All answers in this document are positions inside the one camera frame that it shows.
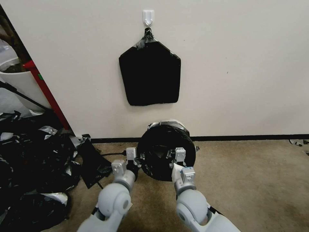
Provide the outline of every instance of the baseboard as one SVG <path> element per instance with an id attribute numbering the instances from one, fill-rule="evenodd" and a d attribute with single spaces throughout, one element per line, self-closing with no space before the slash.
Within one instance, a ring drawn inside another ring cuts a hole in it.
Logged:
<path id="1" fill-rule="evenodd" d="M 192 136 L 192 141 L 239 141 L 239 140 L 288 140 L 309 139 L 309 134 L 293 135 L 232 135 L 232 136 Z M 139 142 L 140 138 L 91 139 L 92 143 Z"/>

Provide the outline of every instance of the white hook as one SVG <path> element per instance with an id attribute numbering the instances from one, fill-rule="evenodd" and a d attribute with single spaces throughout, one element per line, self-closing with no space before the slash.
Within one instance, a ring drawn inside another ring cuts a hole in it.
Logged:
<path id="1" fill-rule="evenodd" d="M 143 10 L 143 22 L 147 27 L 150 27 L 154 20 L 154 10 Z"/>

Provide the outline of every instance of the beige carpet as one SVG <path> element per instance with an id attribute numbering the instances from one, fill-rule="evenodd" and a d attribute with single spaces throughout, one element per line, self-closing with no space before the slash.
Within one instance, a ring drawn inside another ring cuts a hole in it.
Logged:
<path id="1" fill-rule="evenodd" d="M 195 142 L 200 147 L 194 169 L 196 186 L 207 201 L 242 232 L 309 231 L 309 156 L 287 140 Z M 96 144 L 103 153 L 123 151 L 135 143 Z M 123 156 L 110 156 L 114 159 Z M 105 186 L 113 175 L 102 179 Z M 91 214 L 100 192 L 81 180 L 70 192 L 70 219 L 46 231 L 76 231 Z M 189 231 L 176 216 L 171 182 L 139 172 L 133 206 L 118 231 Z"/>

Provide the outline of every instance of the white wall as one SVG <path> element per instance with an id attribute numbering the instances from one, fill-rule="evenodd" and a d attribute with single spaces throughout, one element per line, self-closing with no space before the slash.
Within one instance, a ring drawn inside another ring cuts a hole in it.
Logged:
<path id="1" fill-rule="evenodd" d="M 76 134 L 140 137 L 176 118 L 192 136 L 309 132 L 308 0 L 0 0 Z M 133 107 L 118 57 L 154 36 L 182 60 L 179 101 Z"/>

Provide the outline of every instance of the cable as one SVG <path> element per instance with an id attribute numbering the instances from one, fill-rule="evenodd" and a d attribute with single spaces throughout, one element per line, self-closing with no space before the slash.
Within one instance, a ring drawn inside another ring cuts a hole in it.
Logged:
<path id="1" fill-rule="evenodd" d="M 124 155 L 124 156 L 126 156 L 126 150 L 124 150 L 122 153 L 115 152 L 115 153 L 101 154 L 101 156 L 107 156 L 107 155 Z"/>
<path id="2" fill-rule="evenodd" d="M 8 91 L 13 92 L 13 93 L 15 93 L 15 94 L 21 96 L 22 98 L 24 98 L 24 99 L 30 101 L 31 103 L 33 103 L 33 104 L 35 104 L 35 105 L 41 107 L 41 108 L 42 108 L 43 110 L 45 110 L 45 111 L 50 111 L 50 110 L 51 110 L 51 109 L 46 108 L 45 106 L 41 105 L 40 103 L 38 103 L 38 102 L 32 100 L 31 98 L 27 97 L 26 95 L 23 95 L 22 93 L 18 92 L 18 91 L 17 91 L 17 88 L 15 88 L 14 86 L 10 85 L 10 84 L 7 83 L 7 82 L 2 82 L 2 81 L 0 81 L 0 88 L 7 89 Z"/>
<path id="3" fill-rule="evenodd" d="M 97 184 L 98 186 L 100 186 L 101 189 L 103 189 L 103 186 L 99 182 L 97 182 Z"/>

